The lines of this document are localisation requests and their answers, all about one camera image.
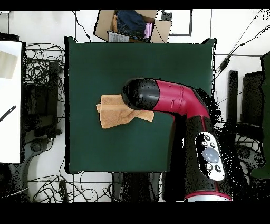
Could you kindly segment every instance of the floor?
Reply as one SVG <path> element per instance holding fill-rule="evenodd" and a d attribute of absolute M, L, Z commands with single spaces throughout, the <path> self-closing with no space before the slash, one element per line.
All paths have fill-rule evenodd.
<path fill-rule="evenodd" d="M 216 68 L 224 60 L 227 54 L 233 49 L 241 35 L 244 33 L 252 19 L 258 13 L 258 10 L 193 10 L 192 15 L 192 35 L 191 36 L 172 36 L 169 38 L 169 43 L 201 43 L 206 38 L 216 38 Z M 84 26 L 93 42 L 104 42 L 93 35 L 95 22 L 98 11 L 77 11 L 78 21 Z M 269 25 L 270 17 L 267 17 L 267 12 L 259 13 L 257 19 L 253 21 L 248 28 L 239 44 L 248 41 L 256 36 L 256 34 Z M 181 24 L 187 21 L 174 21 L 174 24 Z M 64 36 L 73 36 L 79 42 L 89 42 L 89 39 L 84 34 L 81 27 L 76 25 L 75 16 L 71 11 L 31 11 L 31 12 L 11 12 L 9 17 L 7 14 L 0 13 L 0 32 L 11 33 L 20 36 L 20 41 L 30 43 L 53 43 L 64 47 Z M 218 102 L 226 99 L 227 96 L 227 74 L 229 70 L 237 70 L 239 72 L 238 92 L 242 91 L 242 83 L 244 74 L 260 71 L 261 63 L 260 56 L 270 51 L 270 31 L 264 32 L 256 39 L 241 46 L 234 52 L 230 59 L 230 63 L 226 70 L 217 78 L 215 88 L 215 98 Z M 59 56 L 59 51 L 46 51 L 47 56 Z M 238 119 L 240 117 L 240 103 L 242 95 L 238 95 Z M 223 119 L 226 120 L 226 101 L 221 102 L 221 110 Z M 59 116 L 63 116 L 64 106 L 59 102 Z M 59 129 L 62 134 L 58 136 L 53 144 L 53 147 L 36 156 L 30 163 L 28 179 L 33 180 L 43 176 L 49 176 L 59 173 L 65 155 L 65 122 L 62 119 L 59 122 Z M 73 182 L 73 176 L 66 174 L 64 165 L 61 168 L 61 174 L 69 182 Z M 76 174 L 75 185 L 80 188 L 80 176 Z M 38 182 L 29 183 L 29 194 L 31 198 L 43 185 L 46 179 L 39 179 Z M 110 173 L 84 173 L 82 176 L 82 187 L 95 189 L 98 196 L 103 195 L 103 188 L 107 188 L 111 182 Z M 68 190 L 72 191 L 72 186 L 67 185 Z M 87 198 L 92 197 L 91 191 L 84 193 Z M 37 200 L 43 200 L 46 196 L 40 194 Z M 74 199 L 74 202 L 85 201 L 82 196 Z M 101 197 L 99 202 L 109 202 L 110 199 L 106 196 Z"/>

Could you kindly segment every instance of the white panel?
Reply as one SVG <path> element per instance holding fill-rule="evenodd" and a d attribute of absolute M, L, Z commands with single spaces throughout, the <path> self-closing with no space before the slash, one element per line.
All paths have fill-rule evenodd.
<path fill-rule="evenodd" d="M 16 108 L 0 122 L 0 162 L 20 162 L 21 42 L 0 41 L 0 51 L 17 57 L 12 79 L 0 78 L 0 117 Z"/>

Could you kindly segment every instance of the cloth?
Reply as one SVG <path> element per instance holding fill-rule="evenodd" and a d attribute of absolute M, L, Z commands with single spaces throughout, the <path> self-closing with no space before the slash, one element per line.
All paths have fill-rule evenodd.
<path fill-rule="evenodd" d="M 137 13 L 141 17 L 141 21 L 139 21 L 136 17 L 133 17 L 132 12 L 129 15 L 129 13 L 126 11 L 135 11 L 135 10 L 119 10 L 117 12 L 118 32 L 130 35 L 130 36 L 136 36 L 138 38 L 143 39 L 145 37 L 144 31 L 146 29 L 146 22 L 143 20 L 142 16 L 138 14 L 136 11 L 135 13 Z"/>
<path fill-rule="evenodd" d="M 143 20 L 142 15 L 135 10 L 119 10 L 117 16 L 133 31 L 144 31 L 146 29 L 146 22 Z"/>
<path fill-rule="evenodd" d="M 153 121 L 154 112 L 148 110 L 133 110 L 124 104 L 121 94 L 102 95 L 101 103 L 97 104 L 102 128 L 110 128 L 126 124 L 138 117 L 149 122 Z"/>
<path fill-rule="evenodd" d="M 146 24 L 146 30 L 144 31 L 145 34 L 145 39 L 149 38 L 149 36 L 151 36 L 152 33 L 152 28 L 153 28 L 153 24 L 152 23 L 147 23 Z"/>

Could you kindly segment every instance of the tangled wires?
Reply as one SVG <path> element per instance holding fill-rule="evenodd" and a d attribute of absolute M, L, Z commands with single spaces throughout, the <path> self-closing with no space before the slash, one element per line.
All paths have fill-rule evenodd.
<path fill-rule="evenodd" d="M 50 175 L 50 176 L 45 176 L 42 178 L 37 178 L 34 180 L 30 180 L 28 182 L 33 182 L 33 181 L 38 181 L 40 179 L 43 178 L 47 178 L 47 180 L 44 182 L 44 184 L 39 188 L 39 190 L 37 191 L 37 193 L 33 196 L 33 202 L 47 202 L 47 203 L 53 203 L 53 202 L 74 202 L 74 198 L 78 197 L 78 196 L 82 196 L 83 199 L 86 202 L 98 202 L 100 198 L 102 198 L 103 196 L 107 196 L 108 198 L 110 198 L 111 200 L 115 199 L 112 196 L 111 193 L 111 187 L 112 187 L 112 183 L 109 184 L 109 186 L 107 188 L 103 188 L 103 194 L 101 196 L 98 196 L 98 193 L 96 192 L 96 190 L 92 189 L 92 188 L 83 188 L 82 187 L 82 175 L 84 174 L 84 172 L 82 172 L 81 176 L 80 176 L 80 188 L 78 188 L 78 186 L 75 185 L 74 183 L 74 179 L 73 182 L 69 182 L 66 180 L 66 178 L 64 178 L 61 174 L 61 167 L 64 163 L 65 157 L 63 159 L 63 162 L 59 168 L 59 175 Z M 61 181 L 64 181 L 64 183 L 67 186 L 71 186 L 73 188 L 72 191 L 68 192 L 67 188 L 64 188 L 63 185 L 60 184 Z M 91 197 L 87 198 L 84 194 L 86 191 L 89 191 L 91 193 Z M 46 198 L 38 201 L 37 200 L 37 196 L 41 193 L 44 193 L 46 195 Z M 67 201 L 64 200 L 64 197 L 68 196 L 70 197 L 70 199 L 68 199 Z"/>
<path fill-rule="evenodd" d="M 64 70 L 64 49 L 55 44 L 53 46 L 41 49 L 41 44 L 29 44 L 26 48 L 26 53 L 34 52 L 33 57 L 26 57 L 26 74 L 24 77 L 24 83 L 33 84 L 33 85 L 47 85 L 48 84 L 48 75 L 49 75 L 49 62 L 56 61 L 59 63 L 59 73 L 62 73 Z M 39 49 L 31 49 L 30 47 L 38 46 Z M 44 51 L 60 51 L 61 55 L 58 57 L 54 56 L 44 56 Z M 58 87 L 63 85 L 62 79 L 59 77 Z"/>
<path fill-rule="evenodd" d="M 52 45 L 48 48 L 42 49 L 41 45 L 44 45 L 43 43 L 34 43 L 34 44 L 27 44 L 26 45 L 26 71 L 23 78 L 24 84 L 29 85 L 36 85 L 36 86 L 45 86 L 49 89 L 54 88 L 55 86 L 59 88 L 58 96 L 55 96 L 59 102 L 64 103 L 64 77 L 62 76 L 64 71 L 64 49 L 60 46 L 57 46 L 55 44 L 50 43 L 49 45 Z M 46 52 L 59 52 L 59 55 L 57 54 L 57 57 L 55 56 L 47 56 Z M 58 74 L 57 75 L 57 82 L 55 79 L 50 79 L 51 82 L 49 82 L 49 68 L 50 68 L 50 62 L 57 62 L 58 63 Z M 31 94 L 31 98 L 33 98 L 33 101 L 36 102 L 36 96 L 33 96 Z"/>

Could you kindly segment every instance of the black border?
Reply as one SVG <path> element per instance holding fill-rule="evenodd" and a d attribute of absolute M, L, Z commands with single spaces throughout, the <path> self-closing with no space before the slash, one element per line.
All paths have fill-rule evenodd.
<path fill-rule="evenodd" d="M 69 171 L 70 166 L 70 93 L 69 93 L 69 37 L 64 37 L 65 44 L 65 66 L 64 66 L 64 89 L 65 89 L 65 172 L 73 174 Z"/>

